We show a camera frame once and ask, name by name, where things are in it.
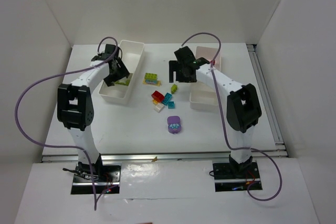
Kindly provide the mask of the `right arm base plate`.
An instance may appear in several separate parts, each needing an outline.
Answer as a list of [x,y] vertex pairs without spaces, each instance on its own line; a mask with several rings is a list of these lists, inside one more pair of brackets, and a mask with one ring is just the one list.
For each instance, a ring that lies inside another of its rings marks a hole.
[[262,190],[260,173],[256,162],[240,173],[234,173],[229,163],[213,163],[209,175],[214,178],[215,191]]

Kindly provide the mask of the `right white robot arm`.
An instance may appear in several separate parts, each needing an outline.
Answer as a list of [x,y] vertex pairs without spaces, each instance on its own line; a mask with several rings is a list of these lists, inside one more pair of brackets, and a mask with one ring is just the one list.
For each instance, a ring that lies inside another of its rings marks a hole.
[[208,61],[195,58],[188,46],[179,48],[169,61],[169,82],[201,82],[215,90],[231,170],[241,173],[252,163],[252,136],[262,111],[254,85],[236,82],[215,68],[219,52]]

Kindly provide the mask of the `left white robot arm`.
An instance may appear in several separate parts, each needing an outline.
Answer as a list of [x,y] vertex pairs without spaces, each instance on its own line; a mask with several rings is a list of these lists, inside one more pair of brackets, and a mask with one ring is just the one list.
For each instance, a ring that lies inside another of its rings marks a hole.
[[57,91],[57,119],[68,129],[78,152],[78,173],[100,177],[104,173],[101,154],[91,131],[94,118],[92,93],[100,82],[107,86],[127,78],[130,73],[119,57],[120,48],[107,44],[105,51],[91,59],[88,70],[70,84],[62,83]]

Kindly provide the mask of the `right white divided bin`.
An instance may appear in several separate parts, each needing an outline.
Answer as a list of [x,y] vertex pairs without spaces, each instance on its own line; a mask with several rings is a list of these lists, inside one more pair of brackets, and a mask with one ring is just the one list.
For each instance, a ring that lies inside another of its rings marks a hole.
[[[211,61],[216,53],[216,48],[197,46],[195,57]],[[201,76],[201,81],[190,85],[190,108],[198,111],[217,112],[218,101],[210,68],[207,68],[206,74],[209,77],[205,79],[204,76]]]

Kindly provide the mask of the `white divided bin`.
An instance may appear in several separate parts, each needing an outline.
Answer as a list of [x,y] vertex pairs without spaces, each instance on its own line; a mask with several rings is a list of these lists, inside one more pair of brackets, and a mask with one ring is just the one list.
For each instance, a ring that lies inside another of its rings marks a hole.
[[[211,61],[216,53],[216,48],[197,46],[195,57]],[[207,68],[206,74],[209,77],[205,79],[204,76],[201,76],[201,81],[190,85],[190,108],[198,111],[217,112],[218,101],[210,68]]]
[[144,43],[123,40],[120,42],[110,70],[99,90],[109,103],[126,105],[131,97],[144,59]]

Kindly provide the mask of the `purple flower lego box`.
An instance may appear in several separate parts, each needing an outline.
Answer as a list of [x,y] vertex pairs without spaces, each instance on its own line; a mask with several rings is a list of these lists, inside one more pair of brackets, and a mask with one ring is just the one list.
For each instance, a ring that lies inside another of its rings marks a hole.
[[181,119],[179,116],[169,116],[167,118],[167,129],[171,134],[177,134],[181,131]]

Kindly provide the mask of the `green 2x3 lego brick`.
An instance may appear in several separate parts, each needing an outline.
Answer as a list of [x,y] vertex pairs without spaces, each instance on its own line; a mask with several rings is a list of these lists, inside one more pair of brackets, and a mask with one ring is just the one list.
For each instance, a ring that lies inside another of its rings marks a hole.
[[130,79],[126,78],[126,79],[116,81],[114,84],[115,85],[128,86],[130,84],[130,81],[131,81]]

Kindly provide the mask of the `small green lego brick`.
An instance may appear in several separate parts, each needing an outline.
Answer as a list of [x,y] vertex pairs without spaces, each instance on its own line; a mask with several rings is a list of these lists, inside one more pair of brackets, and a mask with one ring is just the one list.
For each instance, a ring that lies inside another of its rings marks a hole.
[[177,91],[177,85],[176,85],[176,84],[173,84],[173,85],[171,86],[171,93],[174,94],[176,91]]

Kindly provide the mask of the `teal 2x2 lego brick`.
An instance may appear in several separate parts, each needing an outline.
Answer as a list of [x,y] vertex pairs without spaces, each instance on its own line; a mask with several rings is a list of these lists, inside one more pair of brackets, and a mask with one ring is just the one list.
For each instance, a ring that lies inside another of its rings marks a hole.
[[168,106],[169,109],[174,109],[174,108],[175,108],[175,103],[174,103],[174,101],[169,101],[169,102],[167,103],[167,106]]

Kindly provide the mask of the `aluminium rail front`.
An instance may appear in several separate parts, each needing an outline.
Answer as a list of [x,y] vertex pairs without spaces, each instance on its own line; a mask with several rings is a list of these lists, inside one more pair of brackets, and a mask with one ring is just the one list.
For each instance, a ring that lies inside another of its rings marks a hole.
[[[171,153],[171,154],[120,154],[120,155],[101,155],[103,162],[131,161],[149,162],[157,158],[157,161],[191,161],[197,159],[226,159],[229,152],[208,152],[208,153]],[[42,163],[56,162],[76,162],[77,155],[44,155]]]

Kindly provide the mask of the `teal 2x4 lego brick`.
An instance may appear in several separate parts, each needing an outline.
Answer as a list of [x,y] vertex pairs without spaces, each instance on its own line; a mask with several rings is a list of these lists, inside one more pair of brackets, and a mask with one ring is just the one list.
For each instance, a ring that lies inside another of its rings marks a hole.
[[166,93],[164,96],[164,99],[162,100],[163,105],[167,105],[172,98],[172,95],[170,93]]

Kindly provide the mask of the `left white divided bin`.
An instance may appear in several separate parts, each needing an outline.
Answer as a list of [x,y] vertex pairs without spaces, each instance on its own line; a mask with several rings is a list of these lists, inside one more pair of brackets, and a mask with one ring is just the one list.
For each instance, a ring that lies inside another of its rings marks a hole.
[[99,90],[109,103],[126,105],[131,97],[144,59],[144,43],[123,40],[120,42],[110,70]]

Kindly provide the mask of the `white lego brick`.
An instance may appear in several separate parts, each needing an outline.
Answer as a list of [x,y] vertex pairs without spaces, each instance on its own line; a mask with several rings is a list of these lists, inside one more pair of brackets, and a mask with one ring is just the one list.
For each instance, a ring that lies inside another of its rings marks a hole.
[[164,104],[162,104],[162,103],[157,103],[157,104],[155,105],[155,107],[154,107],[154,110],[155,110],[157,113],[160,113],[160,112],[163,110],[164,107],[165,107]]

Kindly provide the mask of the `green 2x4 lego brick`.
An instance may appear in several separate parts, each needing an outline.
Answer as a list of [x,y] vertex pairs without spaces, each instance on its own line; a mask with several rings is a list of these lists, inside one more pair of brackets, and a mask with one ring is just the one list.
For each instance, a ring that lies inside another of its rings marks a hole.
[[156,73],[146,73],[144,76],[146,81],[157,82],[157,74]]

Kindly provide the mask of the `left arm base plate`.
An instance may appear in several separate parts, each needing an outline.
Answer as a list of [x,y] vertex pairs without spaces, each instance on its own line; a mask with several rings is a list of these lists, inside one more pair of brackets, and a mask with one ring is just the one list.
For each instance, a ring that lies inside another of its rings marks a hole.
[[[91,195],[93,194],[90,174],[80,173],[78,166],[76,169],[62,169],[64,172],[73,174],[71,194]],[[94,175],[94,184],[97,195],[104,190],[105,194],[119,194],[120,192],[121,164],[107,165],[101,176]]]

